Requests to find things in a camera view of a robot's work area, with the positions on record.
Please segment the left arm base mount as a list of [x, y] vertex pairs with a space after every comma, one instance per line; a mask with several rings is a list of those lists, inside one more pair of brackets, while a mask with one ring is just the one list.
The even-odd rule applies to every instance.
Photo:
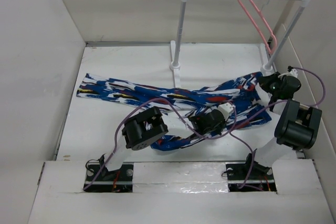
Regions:
[[133, 192], [133, 163], [123, 163], [121, 168], [108, 171], [106, 168], [98, 175], [104, 157], [90, 159], [86, 162], [86, 178], [83, 191], [87, 193], [132, 193]]

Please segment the blue patterned trousers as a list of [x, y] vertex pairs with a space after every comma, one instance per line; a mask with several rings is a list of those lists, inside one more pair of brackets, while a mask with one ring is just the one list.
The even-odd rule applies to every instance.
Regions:
[[[180, 119], [208, 112], [220, 104], [230, 102], [235, 106], [235, 110], [229, 117], [224, 131], [235, 127], [263, 125], [271, 121], [271, 116], [265, 108], [257, 103], [260, 97], [255, 86], [259, 77], [261, 72], [255, 72], [215, 87], [189, 90], [148, 86], [88, 73], [77, 90], [77, 96], [127, 104], [142, 112], [157, 107], [161, 113]], [[219, 138], [221, 134], [212, 133], [188, 145], [173, 144], [173, 148], [168, 148], [169, 139], [165, 139], [152, 144], [151, 147], [159, 151], [172, 151], [203, 140]]]

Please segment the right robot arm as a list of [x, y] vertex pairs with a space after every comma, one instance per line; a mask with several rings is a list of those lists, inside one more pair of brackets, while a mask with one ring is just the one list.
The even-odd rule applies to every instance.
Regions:
[[294, 101], [294, 93], [301, 88], [300, 80], [292, 75], [281, 76], [276, 72], [258, 78], [260, 87], [271, 94], [269, 105], [278, 100], [287, 103], [276, 125], [274, 137], [263, 147], [255, 149], [246, 158], [243, 173], [254, 179], [266, 174], [274, 162], [291, 151], [308, 150], [316, 142], [322, 111], [312, 106], [307, 107]]

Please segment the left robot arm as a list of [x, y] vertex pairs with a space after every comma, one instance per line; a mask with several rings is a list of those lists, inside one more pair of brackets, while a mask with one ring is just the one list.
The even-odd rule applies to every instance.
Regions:
[[114, 179], [131, 151], [142, 150], [165, 139], [169, 139], [168, 148], [173, 148], [173, 144], [188, 145], [212, 133], [220, 135], [232, 113], [233, 107], [228, 103], [182, 119], [163, 114], [157, 107], [140, 112], [122, 123], [115, 147], [99, 159], [99, 174], [105, 180]]

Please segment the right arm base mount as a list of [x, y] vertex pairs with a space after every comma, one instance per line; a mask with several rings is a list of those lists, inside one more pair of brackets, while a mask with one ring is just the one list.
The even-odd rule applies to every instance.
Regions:
[[272, 169], [252, 161], [251, 153], [245, 161], [226, 163], [222, 177], [227, 179], [229, 192], [277, 191]]

